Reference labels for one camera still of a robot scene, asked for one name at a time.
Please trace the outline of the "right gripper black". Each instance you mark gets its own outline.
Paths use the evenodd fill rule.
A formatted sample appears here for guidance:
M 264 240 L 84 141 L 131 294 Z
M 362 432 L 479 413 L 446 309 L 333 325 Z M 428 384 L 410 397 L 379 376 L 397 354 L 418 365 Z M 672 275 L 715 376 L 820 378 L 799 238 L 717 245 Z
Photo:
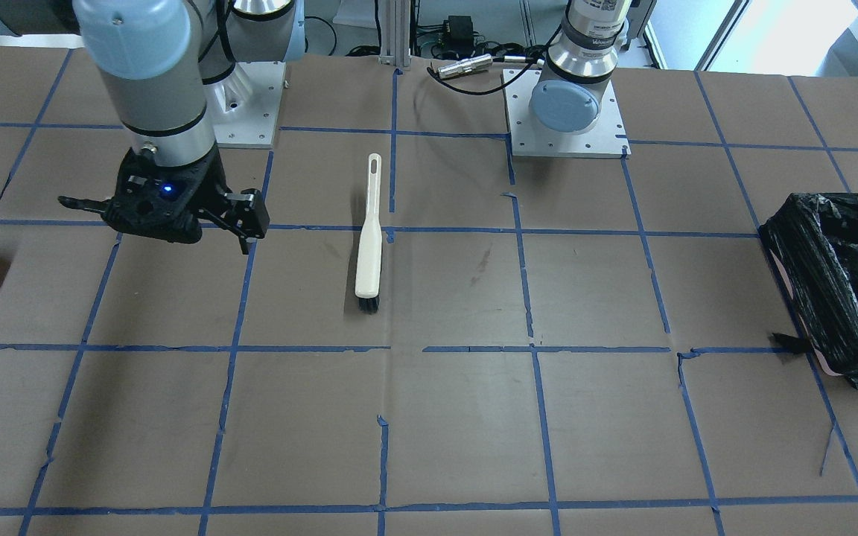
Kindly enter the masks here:
M 270 217 L 262 192 L 236 194 L 227 185 L 217 146 L 191 164 L 158 165 L 149 148 L 128 150 L 119 166 L 115 193 L 108 200 L 60 196 L 62 206 L 98 214 L 119 233 L 154 240 L 194 244 L 201 240 L 202 220 L 234 234 L 243 255 L 262 240 Z

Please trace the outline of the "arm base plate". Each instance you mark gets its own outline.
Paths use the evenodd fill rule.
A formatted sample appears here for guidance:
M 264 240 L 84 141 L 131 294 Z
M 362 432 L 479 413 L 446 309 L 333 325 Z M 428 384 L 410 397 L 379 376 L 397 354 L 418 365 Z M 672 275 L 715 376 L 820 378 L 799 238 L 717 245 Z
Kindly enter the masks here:
M 632 153 L 610 80 L 579 86 L 530 70 L 504 96 L 515 156 L 620 159 Z
M 205 85 L 207 115 L 220 148 L 271 150 L 286 88 L 283 62 L 239 63 Z

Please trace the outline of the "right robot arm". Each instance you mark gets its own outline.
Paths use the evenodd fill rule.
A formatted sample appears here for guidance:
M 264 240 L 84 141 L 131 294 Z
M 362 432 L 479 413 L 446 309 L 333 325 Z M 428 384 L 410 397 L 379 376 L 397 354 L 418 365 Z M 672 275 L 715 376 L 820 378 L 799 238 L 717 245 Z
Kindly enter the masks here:
M 110 198 L 59 203 L 166 242 L 194 244 L 208 221 L 248 255 L 270 217 L 260 190 L 228 186 L 215 126 L 264 119 L 243 65 L 302 57 L 303 2 L 0 1 L 0 35 L 55 34 L 82 38 L 130 136 Z

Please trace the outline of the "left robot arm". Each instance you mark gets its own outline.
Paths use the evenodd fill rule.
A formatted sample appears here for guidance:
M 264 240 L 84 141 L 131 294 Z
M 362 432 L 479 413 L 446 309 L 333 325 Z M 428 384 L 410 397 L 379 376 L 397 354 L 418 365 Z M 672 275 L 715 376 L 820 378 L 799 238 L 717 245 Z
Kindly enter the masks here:
M 541 125 L 569 135 L 586 132 L 597 122 L 628 12 L 627 1 L 566 4 L 559 35 L 546 48 L 529 101 Z

